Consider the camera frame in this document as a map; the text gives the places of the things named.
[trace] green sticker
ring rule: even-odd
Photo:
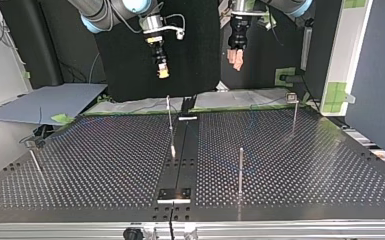
[[[254,9],[254,5],[255,5],[255,0],[246,0],[246,3],[245,3],[245,10],[246,11],[251,11]]]
[[[24,78],[30,79],[30,72],[24,72]]]
[[[366,0],[345,0],[344,8],[360,8],[366,6]]]
[[[69,124],[74,121],[74,118],[68,116],[67,114],[58,114],[53,117],[51,117],[52,120],[54,120],[57,123],[61,124]]]
[[[290,68],[282,68],[282,69],[276,69],[276,76],[274,85],[276,87],[293,87],[293,83],[286,83],[285,81],[280,80],[280,76],[287,75],[287,76],[295,76],[296,68],[290,67]]]
[[[331,82],[328,84],[325,104],[323,105],[323,112],[341,112],[342,104],[346,101],[347,98],[347,94],[345,92],[346,87],[346,83]]]

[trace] black mat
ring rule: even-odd
[[[164,2],[163,16],[181,13],[186,17],[183,41],[176,40],[174,32],[166,34],[169,79],[157,77],[157,66],[153,64],[151,49],[142,34],[133,34],[119,24],[111,32],[96,35],[109,92],[116,101],[194,95],[215,89],[220,80],[218,1]],[[139,28],[137,18],[129,22]]]

